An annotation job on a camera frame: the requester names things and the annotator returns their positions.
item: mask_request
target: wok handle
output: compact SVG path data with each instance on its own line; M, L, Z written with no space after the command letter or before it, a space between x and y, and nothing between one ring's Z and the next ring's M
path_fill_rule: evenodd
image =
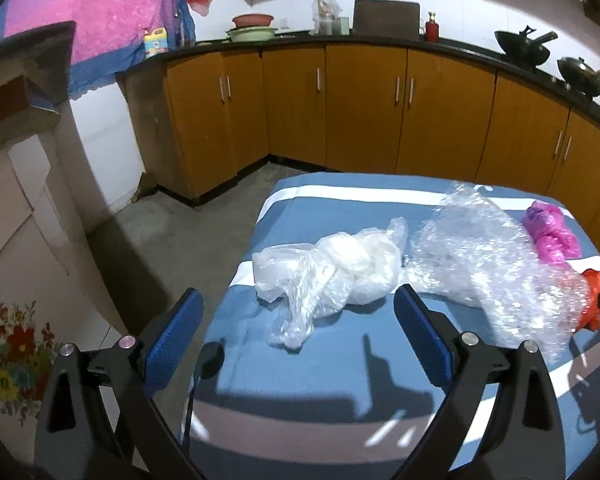
M543 34L542 36L540 36L539 38L535 38L533 41L534 43L537 44L542 44L542 43L546 43L547 41L553 41L553 40L557 40L558 39L558 35L554 32L548 32L546 34Z
M525 30L520 31L520 36L528 36L529 34L531 34L532 32L535 32L535 31L536 30L534 28L531 28L527 25L525 27Z

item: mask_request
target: frying pan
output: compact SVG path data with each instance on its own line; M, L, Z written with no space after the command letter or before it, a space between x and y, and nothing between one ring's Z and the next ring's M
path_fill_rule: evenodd
M495 34L498 44L507 56L520 63L538 66L549 59L550 52L543 43L555 40L558 35L552 31L530 40L528 35L535 31L534 28L527 25L525 30L521 30L517 34L506 30L498 30Z
M593 70L581 57L563 57L558 60L558 70L573 88L590 97L600 95L600 70Z

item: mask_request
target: bubble wrap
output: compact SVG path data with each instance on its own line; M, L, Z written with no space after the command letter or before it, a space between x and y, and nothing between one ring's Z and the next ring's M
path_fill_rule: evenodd
M500 346L531 339L555 361L587 306L587 281L542 263L519 222L466 184L454 186L414 235L400 281L483 308Z
M406 239L405 219L394 218L385 230L336 233L315 245L255 253L251 260L258 297L269 303L285 298L269 343L298 350L313 331L314 319L336 314L347 303L384 298L398 284Z

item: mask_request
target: silver screw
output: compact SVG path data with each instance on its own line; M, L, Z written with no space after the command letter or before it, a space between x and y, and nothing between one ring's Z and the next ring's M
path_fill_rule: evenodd
M62 345L62 348L60 349L60 353L64 357L69 357L69 355L74 353L74 350L75 350L75 346L71 343L67 343L67 344Z
M538 351L538 345L534 341L525 341L525 350L531 354L535 354Z
M132 335L125 335L118 341L118 344L120 345L120 348L129 349L136 344L136 338Z
M473 332L465 332L462 334L462 342L469 346L476 346L480 339Z

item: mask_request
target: yellow flower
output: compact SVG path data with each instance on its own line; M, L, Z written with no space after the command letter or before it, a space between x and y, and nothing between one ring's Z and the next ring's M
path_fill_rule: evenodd
M11 376L5 370L0 370L0 402L16 400L18 394L18 387L13 384Z

